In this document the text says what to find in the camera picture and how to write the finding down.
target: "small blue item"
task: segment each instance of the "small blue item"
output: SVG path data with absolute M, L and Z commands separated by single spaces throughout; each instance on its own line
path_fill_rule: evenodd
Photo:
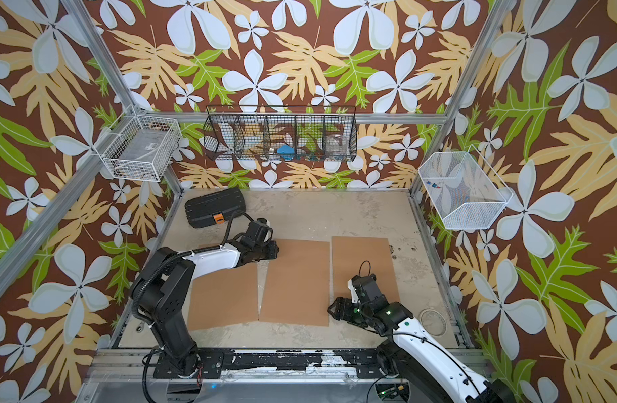
M 277 149 L 277 153 L 286 161 L 291 160 L 295 157 L 295 149 L 285 144 Z

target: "wire basket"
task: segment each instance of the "wire basket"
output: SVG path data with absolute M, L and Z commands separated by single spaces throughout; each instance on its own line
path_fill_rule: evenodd
M 212 160 L 308 159 L 351 161 L 357 154 L 355 110 L 343 113 L 217 112 L 208 108 L 203 127 Z
M 179 147 L 181 128 L 176 119 L 136 115 L 112 135 L 101 158 L 114 178 L 159 182 Z
M 494 169 L 482 156 L 485 164 Z M 433 205 L 447 230 L 487 230 L 514 196 L 498 173 L 504 188 L 497 189 L 470 152 L 432 154 L 419 168 Z

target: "cable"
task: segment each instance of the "cable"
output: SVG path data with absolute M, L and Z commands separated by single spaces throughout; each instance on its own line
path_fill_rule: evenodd
M 371 262 L 369 261 L 364 261 L 360 264 L 360 269 L 357 270 L 357 275 L 360 275 L 360 272 L 362 271 L 362 266 L 364 265 L 364 263 L 369 263 L 369 274 L 367 276 L 371 275 Z
M 417 338 L 418 340 L 420 340 L 420 341 L 422 341 L 422 342 L 424 342 L 424 343 L 429 343 L 429 344 L 433 345 L 433 346 L 434 346 L 434 347 L 436 347 L 436 348 L 437 348 L 440 352 L 442 352 L 443 354 L 445 354 L 445 356 L 447 356 L 447 358 L 449 358 L 449 359 L 450 359 L 450 360 L 451 360 L 451 361 L 452 361 L 452 362 L 453 362 L 453 363 L 454 363 L 454 364 L 455 364 L 455 365 L 456 365 L 456 366 L 457 366 L 457 367 L 458 367 L 458 368 L 459 368 L 459 369 L 463 372 L 463 374 L 465 375 L 465 378 L 466 378 L 466 379 L 467 379 L 467 380 L 468 380 L 468 381 L 472 384 L 472 386 L 474 386 L 474 389 L 476 390 L 476 393 L 478 393 L 479 395 L 481 394 L 481 392 L 479 391 L 479 389 L 476 387 L 476 384 L 475 384 L 475 383 L 474 383 L 474 381 L 472 380 L 471 376 L 470 376 L 470 375 L 468 375 L 468 373 L 466 373 L 466 372 L 465 372 L 465 370 L 464 370 L 464 369 L 463 369 L 460 365 L 458 365 L 458 362 L 456 362 L 456 360 L 455 360 L 455 359 L 454 359 L 451 355 L 449 355 L 449 353 L 448 353 L 447 351 L 443 350 L 442 348 L 440 348 L 440 347 L 439 347 L 439 346 L 437 346 L 436 344 L 434 344 L 434 343 L 430 342 L 429 340 L 427 340 L 427 338 L 417 336 L 416 334 L 413 334 L 413 333 L 406 333 L 406 332 L 403 332 L 403 331 L 395 331 L 395 332 L 393 332 L 393 333 L 391 333 L 391 334 L 379 334 L 379 333 L 378 333 L 378 332 L 376 332 L 375 330 L 369 330 L 369 329 L 364 329 L 364 330 L 368 331 L 369 333 L 374 333 L 374 334 L 377 334 L 377 335 L 379 335 L 380 337 L 397 336 L 397 335 L 401 335 L 401 334 L 403 334 L 403 335 L 405 335 L 405 336 L 415 337 L 415 338 Z
M 149 391 L 147 390 L 147 369 L 150 367 L 149 362 L 151 360 L 151 356 L 155 354 L 160 354 L 162 352 L 163 351 L 159 348 L 154 347 L 149 353 L 147 353 L 143 357 L 143 395 L 145 396 L 145 400 L 147 400 L 149 403 L 156 403 L 156 401 L 151 398 Z
M 235 219 L 235 217 L 237 217 L 237 214 L 241 214 L 245 216 L 248 220 L 254 221 L 251 216 L 246 214 L 246 212 L 242 212 L 241 210 L 237 210 L 236 212 L 232 213 L 232 215 L 230 216 L 230 220 L 228 220 L 228 228 L 226 228 L 226 233 L 223 236 L 223 240 L 221 241 L 221 246 L 224 246 L 228 242 L 228 237 L 230 237 L 230 229 L 232 228 L 232 221 Z
M 373 389 L 373 387 L 376 385 L 376 383 L 378 383 L 379 380 L 385 379 L 386 377 L 386 375 L 381 376 L 380 378 L 376 379 L 376 381 L 372 383 L 371 386 L 369 386 L 369 390 L 366 392 L 366 403 L 369 403 L 369 393 L 371 393 L 371 389 Z

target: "cardboard sheet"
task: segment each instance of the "cardboard sheet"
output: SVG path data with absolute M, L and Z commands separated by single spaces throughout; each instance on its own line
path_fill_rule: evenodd
M 332 237 L 333 250 L 333 295 L 351 298 L 346 283 L 357 275 L 360 264 L 371 263 L 371 273 L 375 273 L 380 291 L 389 303 L 400 302 L 398 284 L 393 271 L 393 259 L 387 238 Z M 366 276 L 369 265 L 364 263 L 361 276 Z
M 259 320 L 328 326 L 328 242 L 277 239 L 279 255 L 268 264 Z
M 257 320 L 257 264 L 219 270 L 192 282 L 188 329 L 201 330 Z

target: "concrete floor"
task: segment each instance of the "concrete floor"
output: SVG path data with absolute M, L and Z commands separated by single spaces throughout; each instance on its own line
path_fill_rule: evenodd
M 185 217 L 184 201 L 211 193 L 189 189 L 176 211 L 163 246 L 189 250 L 221 242 L 225 225 L 194 229 Z M 423 310 L 439 312 L 446 332 L 436 339 L 447 348 L 458 344 L 449 322 L 441 290 L 432 273 L 418 227 L 405 191 L 243 191 L 247 212 L 267 218 L 275 238 L 330 241 L 333 236 L 388 238 L 393 247 L 393 267 L 401 302 L 416 318 Z M 235 219 L 231 237 L 244 231 L 248 220 Z M 266 282 L 267 262 L 259 262 L 259 308 Z M 331 283 L 330 301 L 333 301 Z M 189 311 L 189 293 L 183 316 Z M 152 347 L 156 344 L 149 329 L 131 318 L 121 337 L 120 347 Z M 434 324 L 437 329 L 444 324 Z M 234 348 L 372 348 L 382 338 L 358 327 L 329 318 L 329 326 L 299 326 L 250 322 L 191 332 L 200 347 Z

